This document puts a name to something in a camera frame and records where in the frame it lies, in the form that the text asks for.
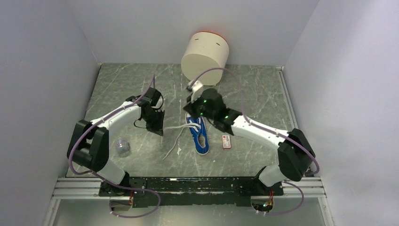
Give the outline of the blue canvas sneaker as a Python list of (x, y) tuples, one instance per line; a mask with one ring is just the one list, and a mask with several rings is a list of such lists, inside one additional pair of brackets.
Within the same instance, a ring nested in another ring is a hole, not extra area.
[(189, 113), (186, 113), (185, 117), (195, 144), (196, 152), (200, 155), (207, 154), (209, 152), (209, 143), (204, 118), (200, 116), (195, 119)]

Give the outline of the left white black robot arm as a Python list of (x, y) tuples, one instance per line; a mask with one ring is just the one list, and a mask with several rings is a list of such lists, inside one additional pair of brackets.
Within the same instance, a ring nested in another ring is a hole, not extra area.
[(76, 123), (67, 151), (69, 164), (76, 163), (111, 184), (119, 196), (130, 190), (130, 175), (109, 157), (112, 136), (129, 123), (143, 120), (148, 132), (163, 136), (163, 95), (155, 88), (131, 96), (112, 112), (92, 121)]

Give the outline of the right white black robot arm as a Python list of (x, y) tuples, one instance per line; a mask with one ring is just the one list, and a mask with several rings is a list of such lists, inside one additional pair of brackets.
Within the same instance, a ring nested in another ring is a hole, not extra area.
[(267, 194), (272, 185), (285, 179), (299, 182), (315, 160), (315, 153), (301, 130), (286, 131), (256, 122), (228, 108), (215, 89), (195, 91), (191, 88), (188, 92), (184, 110), (190, 116), (210, 119), (217, 130), (247, 138), (276, 153), (276, 162), (263, 167), (256, 175), (254, 190), (258, 194)]

